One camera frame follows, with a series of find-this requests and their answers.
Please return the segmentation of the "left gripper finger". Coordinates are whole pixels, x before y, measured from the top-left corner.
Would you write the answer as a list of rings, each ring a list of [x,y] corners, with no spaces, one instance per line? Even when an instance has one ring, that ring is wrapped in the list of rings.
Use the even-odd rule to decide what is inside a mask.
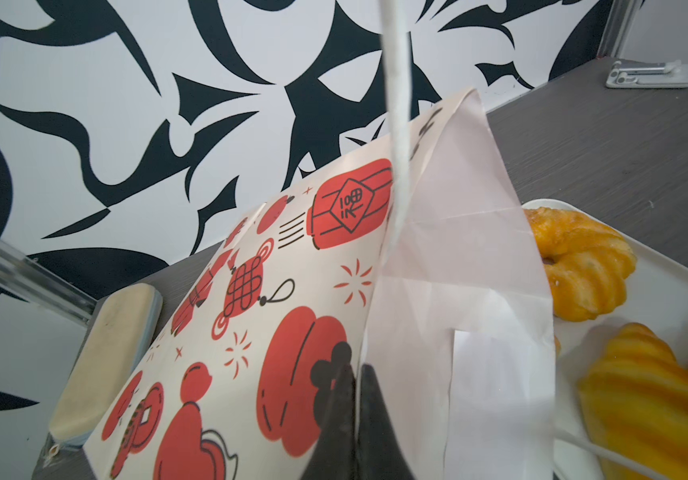
[[[411,157],[410,127],[412,74],[409,30],[403,2],[379,2],[382,23],[382,59],[385,69],[387,119],[390,126],[393,170],[393,205],[388,223],[386,246],[396,246],[410,202],[409,163]]]

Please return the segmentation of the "red white paper bag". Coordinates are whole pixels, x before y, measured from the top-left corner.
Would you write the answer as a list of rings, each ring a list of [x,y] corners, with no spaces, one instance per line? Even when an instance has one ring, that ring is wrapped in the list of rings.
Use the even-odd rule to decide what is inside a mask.
[[[556,351],[474,90],[245,214],[107,410],[99,479],[549,479]]]

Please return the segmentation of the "yellow fake croissant bread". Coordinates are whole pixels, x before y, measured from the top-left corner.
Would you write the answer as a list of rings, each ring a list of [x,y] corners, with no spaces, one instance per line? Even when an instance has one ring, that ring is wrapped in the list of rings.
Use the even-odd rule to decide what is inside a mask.
[[[688,479],[688,370],[648,327],[622,327],[577,391],[593,443]]]

